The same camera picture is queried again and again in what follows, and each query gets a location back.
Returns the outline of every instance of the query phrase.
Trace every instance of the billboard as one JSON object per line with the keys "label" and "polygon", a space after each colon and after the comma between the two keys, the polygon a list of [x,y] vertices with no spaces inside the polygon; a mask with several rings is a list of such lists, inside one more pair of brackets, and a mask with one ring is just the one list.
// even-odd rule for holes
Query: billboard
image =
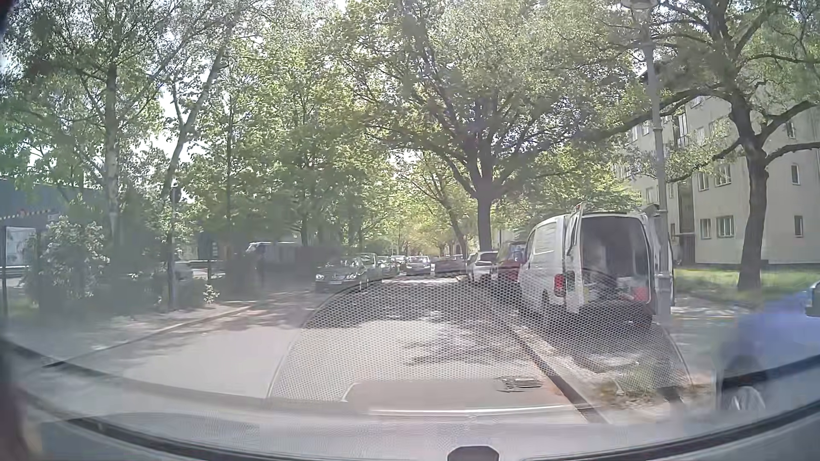
{"label": "billboard", "polygon": [[6,265],[26,266],[30,262],[26,244],[37,230],[33,227],[6,227]]}

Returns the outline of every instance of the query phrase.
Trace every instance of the black car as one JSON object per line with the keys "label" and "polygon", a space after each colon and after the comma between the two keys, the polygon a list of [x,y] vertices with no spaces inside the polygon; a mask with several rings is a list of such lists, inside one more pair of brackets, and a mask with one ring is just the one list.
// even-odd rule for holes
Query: black car
{"label": "black car", "polygon": [[430,275],[431,265],[427,256],[409,256],[405,262],[405,267],[404,271],[409,276]]}
{"label": "black car", "polygon": [[331,259],[316,274],[316,291],[364,290],[370,285],[367,267],[358,256]]}
{"label": "black car", "polygon": [[445,256],[435,263],[435,276],[450,277],[467,274],[467,261],[461,254]]}
{"label": "black car", "polygon": [[379,267],[381,267],[382,278],[392,279],[399,274],[399,264],[390,256],[379,256],[377,260]]}

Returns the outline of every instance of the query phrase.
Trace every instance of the storm drain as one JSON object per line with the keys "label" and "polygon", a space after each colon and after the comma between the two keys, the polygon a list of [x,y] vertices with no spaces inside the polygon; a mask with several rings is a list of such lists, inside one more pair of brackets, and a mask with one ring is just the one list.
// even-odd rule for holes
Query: storm drain
{"label": "storm drain", "polygon": [[495,381],[498,383],[498,390],[502,392],[524,392],[544,385],[544,382],[536,377],[498,377]]}

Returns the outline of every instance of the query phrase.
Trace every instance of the street lamp pole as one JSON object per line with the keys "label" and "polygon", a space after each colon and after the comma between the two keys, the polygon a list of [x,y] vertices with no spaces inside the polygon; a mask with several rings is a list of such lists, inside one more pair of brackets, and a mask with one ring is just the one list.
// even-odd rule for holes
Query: street lamp pole
{"label": "street lamp pole", "polygon": [[622,0],[622,5],[631,9],[635,13],[636,19],[640,22],[641,47],[644,51],[644,63],[646,64],[647,92],[652,105],[652,131],[655,138],[655,176],[658,178],[658,217],[659,227],[658,237],[660,238],[661,252],[659,256],[658,283],[658,317],[662,322],[668,321],[672,316],[672,274],[669,260],[669,216],[667,207],[667,185],[666,185],[666,153],[663,151],[663,125],[661,124],[661,97],[659,90],[658,74],[654,65],[654,42],[652,41],[652,31],[649,28],[650,13],[652,8],[658,4],[658,0]]}

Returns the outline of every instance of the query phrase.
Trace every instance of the white truck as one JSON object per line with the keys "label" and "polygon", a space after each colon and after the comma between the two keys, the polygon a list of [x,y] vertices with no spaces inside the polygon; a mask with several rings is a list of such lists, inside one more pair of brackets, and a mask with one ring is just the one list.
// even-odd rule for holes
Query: white truck
{"label": "white truck", "polygon": [[[524,309],[554,325],[609,318],[650,325],[661,251],[652,212],[584,213],[582,203],[536,225],[518,272]],[[667,251],[671,262],[671,245]]]}

